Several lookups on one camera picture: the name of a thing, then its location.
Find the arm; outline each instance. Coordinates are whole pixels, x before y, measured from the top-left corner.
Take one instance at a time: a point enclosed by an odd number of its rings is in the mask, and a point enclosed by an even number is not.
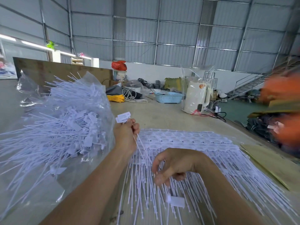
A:
[[[240,197],[215,163],[204,153],[190,149],[168,148],[156,156],[152,166],[154,174],[163,160],[165,165],[156,175],[155,183],[169,185],[171,176],[181,181],[185,178],[186,171],[199,173],[216,212],[218,225],[263,224],[258,214]]]
[[[133,136],[136,137],[139,131],[139,124],[134,119],[123,125],[117,124],[114,149],[40,225],[98,225],[114,187],[136,149]]]

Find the hand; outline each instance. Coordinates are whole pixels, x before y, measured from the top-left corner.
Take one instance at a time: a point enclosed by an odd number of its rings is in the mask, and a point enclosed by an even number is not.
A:
[[[170,177],[172,176],[177,181],[185,179],[185,172],[196,172],[197,166],[202,156],[206,156],[200,151],[182,148],[167,148],[159,153],[152,165],[152,173],[158,172],[159,164],[164,160],[163,169],[156,175],[154,182],[160,186],[165,183],[170,186]]]
[[[117,123],[114,128],[115,147],[131,156],[137,148],[135,140],[139,132],[140,125],[133,118],[129,118],[124,124]]]

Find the blue plastic basket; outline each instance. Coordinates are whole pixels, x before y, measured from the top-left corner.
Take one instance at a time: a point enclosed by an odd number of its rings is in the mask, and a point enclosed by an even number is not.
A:
[[[163,95],[159,92],[155,92],[155,98],[160,103],[180,103],[182,94],[177,92],[167,92],[167,95]]]

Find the fluorescent light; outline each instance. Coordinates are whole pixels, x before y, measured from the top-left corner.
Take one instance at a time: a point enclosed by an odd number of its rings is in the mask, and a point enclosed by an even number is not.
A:
[[[74,55],[74,54],[70,54],[70,53],[66,53],[66,52],[62,52],[62,51],[60,51],[60,53],[64,54],[64,55],[71,56],[71,57],[76,57],[76,55]]]
[[[34,47],[41,48],[41,49],[44,49],[44,50],[53,51],[53,49],[51,49],[51,48],[48,48],[48,47],[45,47],[45,46],[41,46],[41,45],[37,45],[35,43],[26,42],[26,41],[21,41],[21,42],[24,43],[24,44],[26,44],[26,45],[29,45],[29,46],[34,46]]]
[[[11,40],[11,41],[15,41],[16,42],[16,39],[12,38],[12,37],[9,37],[9,36],[6,36],[6,35],[1,35],[0,34],[0,38],[2,39],[7,39],[7,40]]]
[[[90,59],[90,60],[92,60],[92,58],[91,57],[86,57],[86,56],[80,56],[81,58],[86,58],[86,59]]]

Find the yellow rope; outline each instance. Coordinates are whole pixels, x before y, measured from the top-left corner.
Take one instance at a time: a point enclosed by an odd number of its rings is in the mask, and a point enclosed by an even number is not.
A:
[[[109,101],[112,101],[112,102],[121,103],[121,102],[125,101],[124,95],[107,95],[107,98]]]

